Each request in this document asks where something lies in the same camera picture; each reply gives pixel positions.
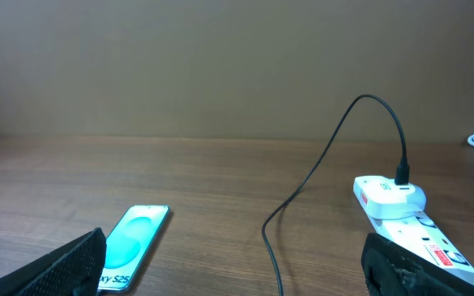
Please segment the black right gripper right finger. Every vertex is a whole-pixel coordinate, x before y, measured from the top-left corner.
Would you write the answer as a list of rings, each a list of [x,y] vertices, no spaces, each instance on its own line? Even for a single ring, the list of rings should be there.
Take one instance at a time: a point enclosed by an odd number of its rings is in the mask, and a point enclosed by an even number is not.
[[[370,296],[474,296],[474,284],[377,233],[367,235],[361,266]]]

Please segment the white power strip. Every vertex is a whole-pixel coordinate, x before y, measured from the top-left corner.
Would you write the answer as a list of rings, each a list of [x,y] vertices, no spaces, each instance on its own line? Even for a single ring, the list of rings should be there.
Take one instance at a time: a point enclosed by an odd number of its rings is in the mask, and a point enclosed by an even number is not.
[[[400,220],[370,218],[374,232],[444,271],[474,284],[474,267],[425,213]]]

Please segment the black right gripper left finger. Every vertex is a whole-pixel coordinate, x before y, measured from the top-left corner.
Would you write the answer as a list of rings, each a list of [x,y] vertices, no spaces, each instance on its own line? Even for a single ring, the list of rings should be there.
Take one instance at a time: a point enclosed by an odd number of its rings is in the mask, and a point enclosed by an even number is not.
[[[0,296],[96,296],[105,255],[96,228],[0,278]]]

